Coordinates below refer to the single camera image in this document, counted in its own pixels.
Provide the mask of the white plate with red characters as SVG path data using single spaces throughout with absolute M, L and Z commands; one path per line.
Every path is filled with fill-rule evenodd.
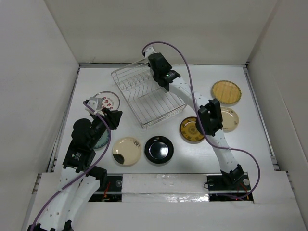
M 120 107 L 119 96 L 112 91 L 102 91 L 94 95 L 95 98 L 102 99 L 102 108 L 118 110 Z

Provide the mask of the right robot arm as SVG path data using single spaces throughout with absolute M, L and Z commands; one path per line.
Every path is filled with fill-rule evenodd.
M 243 179 L 244 171 L 225 139 L 219 101 L 217 99 L 209 100 L 200 93 L 193 91 L 192 84 L 186 83 L 180 74 L 172 69 L 171 64 L 161 53 L 154 52 L 148 55 L 146 60 L 154 81 L 195 110 L 197 115 L 196 128 L 213 147 L 219 162 L 221 176 L 217 178 L 222 181 L 221 189 L 223 191 L 236 189 Z

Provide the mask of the glossy black plate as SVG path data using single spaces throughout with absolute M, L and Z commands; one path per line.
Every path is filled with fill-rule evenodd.
M 169 162 L 173 157 L 174 146 L 167 137 L 154 136 L 146 142 L 144 153 L 151 163 L 162 165 Z

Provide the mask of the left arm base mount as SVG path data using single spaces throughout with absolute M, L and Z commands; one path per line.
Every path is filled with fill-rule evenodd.
M 122 174 L 108 174 L 106 183 L 91 196 L 89 202 L 121 202 L 122 186 Z

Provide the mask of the bamboo pattern round plate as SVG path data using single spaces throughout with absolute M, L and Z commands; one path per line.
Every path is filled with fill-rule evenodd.
M 236 104 L 242 97 L 240 87 L 228 80 L 220 80 L 214 83 L 211 93 L 222 104 Z

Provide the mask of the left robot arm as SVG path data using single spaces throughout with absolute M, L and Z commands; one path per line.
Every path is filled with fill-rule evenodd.
M 92 195 L 106 188 L 107 171 L 93 162 L 94 146 L 106 131 L 117 129 L 123 113 L 106 108 L 101 112 L 90 112 L 92 121 L 82 118 L 74 123 L 57 191 L 28 230 L 72 231 Z

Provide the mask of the yellow brown patterned plate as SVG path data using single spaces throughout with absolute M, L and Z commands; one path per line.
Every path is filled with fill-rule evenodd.
M 196 127 L 197 118 L 194 116 L 187 117 L 180 124 L 180 133 L 184 139 L 191 142 L 200 142 L 204 135 Z

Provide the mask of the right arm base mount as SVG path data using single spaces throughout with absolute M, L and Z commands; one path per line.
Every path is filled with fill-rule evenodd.
M 210 202 L 226 202 L 226 201 L 253 201 L 252 194 L 242 197 L 251 191 L 251 185 L 247 174 L 234 185 L 227 185 L 222 175 L 207 175 L 206 182 L 203 187 L 208 190 Z

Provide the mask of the cream plate with brown flowers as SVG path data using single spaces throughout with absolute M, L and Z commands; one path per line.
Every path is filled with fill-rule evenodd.
M 238 124 L 239 124 L 239 117 L 237 113 L 229 107 L 221 107 L 222 113 L 222 124 L 223 124 L 223 131 L 224 132 L 232 132 L 234 131 Z

